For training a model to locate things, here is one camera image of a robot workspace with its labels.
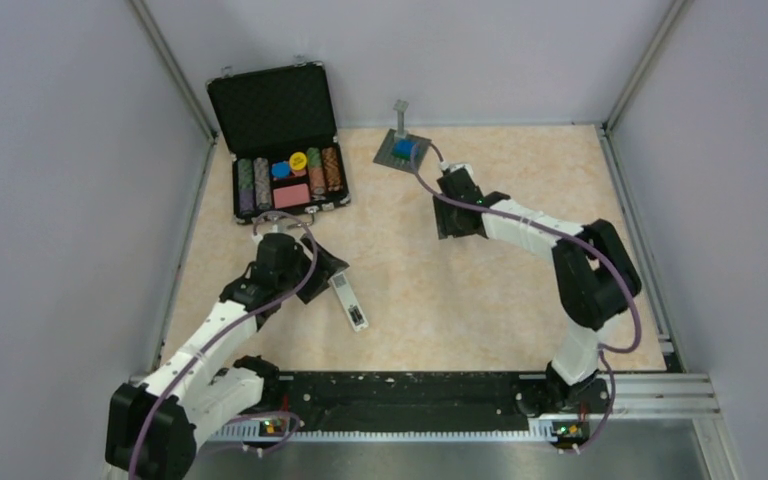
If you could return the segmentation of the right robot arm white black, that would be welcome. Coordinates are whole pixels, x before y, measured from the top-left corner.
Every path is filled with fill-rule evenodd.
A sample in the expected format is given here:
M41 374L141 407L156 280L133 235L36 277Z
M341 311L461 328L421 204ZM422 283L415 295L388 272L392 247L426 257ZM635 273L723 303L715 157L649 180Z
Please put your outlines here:
M630 312L642 281L612 223L555 219L526 208L500 192L483 194L469 166L443 166L433 197L441 239L479 235L506 242L546 260L554 268L565 337L546 367L546 378L519 404L530 416L572 412L587 397L607 350L605 336L615 319Z

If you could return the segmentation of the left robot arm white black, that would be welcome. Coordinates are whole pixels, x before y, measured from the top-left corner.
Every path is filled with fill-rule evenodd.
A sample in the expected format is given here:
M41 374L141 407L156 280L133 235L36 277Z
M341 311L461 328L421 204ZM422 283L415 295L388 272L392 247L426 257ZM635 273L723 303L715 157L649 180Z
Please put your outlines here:
M105 443L110 466L133 479L181 479L233 418L279 404L274 364L257 356L226 362L284 301L310 303L349 264L309 234L266 233L255 240L255 259L223 288L190 338L153 373L113 393Z

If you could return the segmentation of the white remote control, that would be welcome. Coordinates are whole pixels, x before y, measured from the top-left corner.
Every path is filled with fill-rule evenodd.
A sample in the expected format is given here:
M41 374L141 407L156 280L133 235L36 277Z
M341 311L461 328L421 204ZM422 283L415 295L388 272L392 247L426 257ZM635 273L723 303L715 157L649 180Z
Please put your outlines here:
M330 280L329 283L331 287L334 289L337 298L346 313L346 316L348 318L349 324L354 332L358 333L361 332L369 327L369 322L367 320L367 316L365 315L357 296L349 283L349 280L345 273L338 273L335 274ZM362 313L364 322L360 325L353 325L349 318L348 309L352 306L357 306L360 309L360 312Z

